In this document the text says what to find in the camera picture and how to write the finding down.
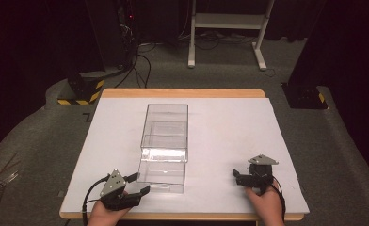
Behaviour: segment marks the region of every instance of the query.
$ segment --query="white paper surface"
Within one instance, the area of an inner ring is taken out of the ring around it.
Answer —
[[[91,185],[113,169],[126,176],[138,171],[148,104],[188,104],[184,194],[151,192],[131,212],[255,213],[233,169],[246,174],[248,160],[264,154],[279,161],[273,174],[281,183],[286,213],[309,213],[267,98],[102,98],[60,212],[80,212]],[[88,199],[99,199],[102,187],[96,186]]]

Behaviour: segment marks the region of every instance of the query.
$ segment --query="wooden table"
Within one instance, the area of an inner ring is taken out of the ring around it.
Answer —
[[[309,213],[269,99],[259,89],[105,89],[62,203],[63,218],[81,218],[86,192],[113,169],[138,170],[147,104],[188,104],[184,194],[149,193],[125,219],[252,220],[259,218],[232,169],[247,173],[258,154],[277,161],[273,174],[286,199],[286,220]],[[127,186],[136,192],[136,183]],[[98,199],[103,185],[89,199]],[[88,204],[90,212],[92,203]]]

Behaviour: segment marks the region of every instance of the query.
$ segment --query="yellow and black tape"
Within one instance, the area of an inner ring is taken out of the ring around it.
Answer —
[[[93,90],[87,90],[88,98],[58,98],[60,105],[91,105],[100,96],[104,80],[99,81]]]

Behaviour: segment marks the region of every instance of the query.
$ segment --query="gray carpet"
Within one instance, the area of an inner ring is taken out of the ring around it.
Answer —
[[[198,41],[204,48],[213,43]],[[347,133],[330,97],[319,87],[328,110],[291,109],[281,89],[293,70],[304,41],[265,40],[262,51],[269,70],[259,71],[249,42],[220,44],[212,50],[196,49],[196,67],[187,68],[187,46],[142,46],[152,63],[149,88],[262,89],[273,105],[303,194],[311,213],[287,225],[369,225],[369,168]],[[147,62],[136,65],[145,77]],[[105,88],[124,75],[109,78]],[[0,169],[17,153],[20,161],[0,178],[19,170],[0,202],[0,225],[64,225],[58,215],[95,105],[58,105],[56,98],[66,81],[45,93],[47,104],[18,124],[0,143]],[[136,88],[134,73],[120,86]],[[69,225],[82,225],[72,220]]]

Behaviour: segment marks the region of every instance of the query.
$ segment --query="table edge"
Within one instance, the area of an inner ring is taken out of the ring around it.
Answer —
[[[82,218],[80,213],[59,213],[62,218]],[[285,214],[285,221],[298,221],[304,218],[304,214]],[[219,220],[219,221],[260,221],[256,214],[209,214],[209,213],[127,213],[122,219],[125,220]]]
[[[265,98],[261,89],[104,89],[101,98]]]

